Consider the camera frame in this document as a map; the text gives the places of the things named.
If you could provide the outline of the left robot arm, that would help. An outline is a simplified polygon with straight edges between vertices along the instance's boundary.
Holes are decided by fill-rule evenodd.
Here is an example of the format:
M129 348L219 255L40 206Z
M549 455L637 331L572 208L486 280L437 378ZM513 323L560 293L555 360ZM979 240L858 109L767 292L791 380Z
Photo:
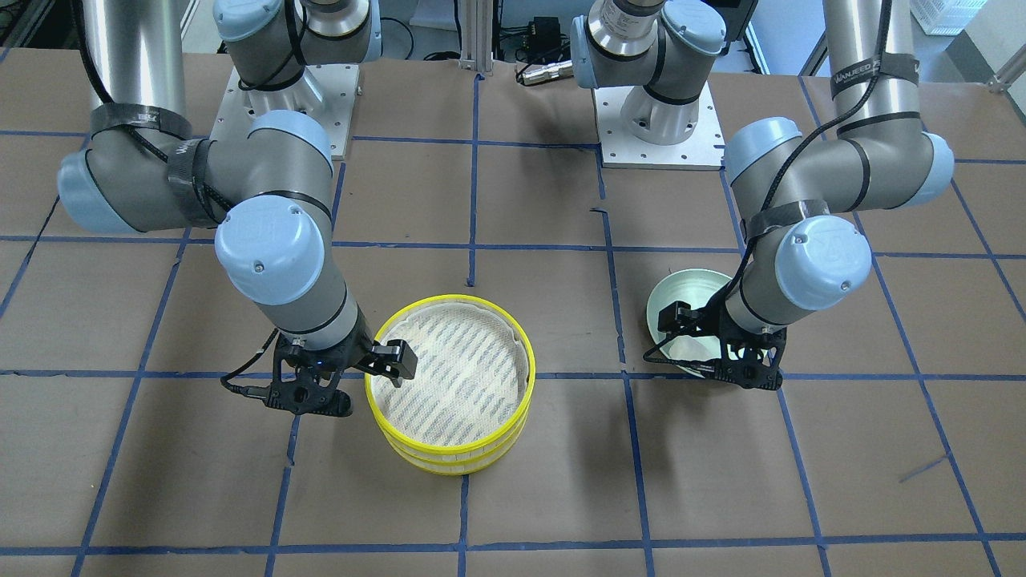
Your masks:
M916 207L949 185L954 155L921 127L919 60L905 1L826 1L835 117L811 134L788 118L752 122L722 162L745 251L733 276L674 288L648 303L652 364L744 389L777 390L786 329L860 288L871 266L850 211ZM617 110L626 134L681 145L726 41L726 24L702 1L596 1L569 31L576 83L627 87Z

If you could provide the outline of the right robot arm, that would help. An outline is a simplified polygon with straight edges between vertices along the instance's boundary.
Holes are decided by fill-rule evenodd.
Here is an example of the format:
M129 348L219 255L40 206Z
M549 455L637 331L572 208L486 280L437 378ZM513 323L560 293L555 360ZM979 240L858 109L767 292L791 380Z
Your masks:
M193 134L184 117L182 39L166 1L74 1L93 94L91 143L66 157L60 197L84 229L129 234L205 228L228 280L274 325L266 386L224 389L293 415L345 417L341 376L355 368L395 387L415 379L403 340L371 339L330 255L330 121L343 95L320 71L381 54L374 1L216 1L236 72L241 131Z

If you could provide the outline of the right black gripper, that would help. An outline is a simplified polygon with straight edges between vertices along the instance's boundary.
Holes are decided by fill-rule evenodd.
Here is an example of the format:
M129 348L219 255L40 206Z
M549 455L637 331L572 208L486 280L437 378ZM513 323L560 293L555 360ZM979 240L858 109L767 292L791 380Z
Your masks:
M327 381L333 373L360 364L366 375L404 382L415 379L418 357L406 340L373 343L366 319L357 317L349 335L329 349L308 350L294 345L289 337L278 336L273 350L272 379L279 377L282 381L290 381L300 375L309 375L311 380Z

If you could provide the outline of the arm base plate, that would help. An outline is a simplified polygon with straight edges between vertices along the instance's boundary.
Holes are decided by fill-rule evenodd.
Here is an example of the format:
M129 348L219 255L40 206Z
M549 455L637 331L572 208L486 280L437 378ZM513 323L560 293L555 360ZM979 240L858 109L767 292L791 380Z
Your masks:
M305 68L303 77L282 91L243 91L240 76L233 69L210 138L248 134L260 115L271 110L292 110L318 121L329 136L331 158L343 161L348 153L355 103L362 93L360 79L362 67L356 63L324 63Z
M630 169L722 167L725 140L708 84L697 101L670 105L643 87L593 89L602 165Z

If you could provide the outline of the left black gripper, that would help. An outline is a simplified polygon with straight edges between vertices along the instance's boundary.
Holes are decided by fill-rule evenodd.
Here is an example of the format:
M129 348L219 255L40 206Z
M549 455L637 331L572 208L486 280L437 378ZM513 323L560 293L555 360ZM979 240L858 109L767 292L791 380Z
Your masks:
M674 337L716 337L718 357L710 361L714 380L744 389L776 391L782 387L785 328L776 333L751 333L737 325L721 303L693 309L685 301L674 301L657 314L657 332Z

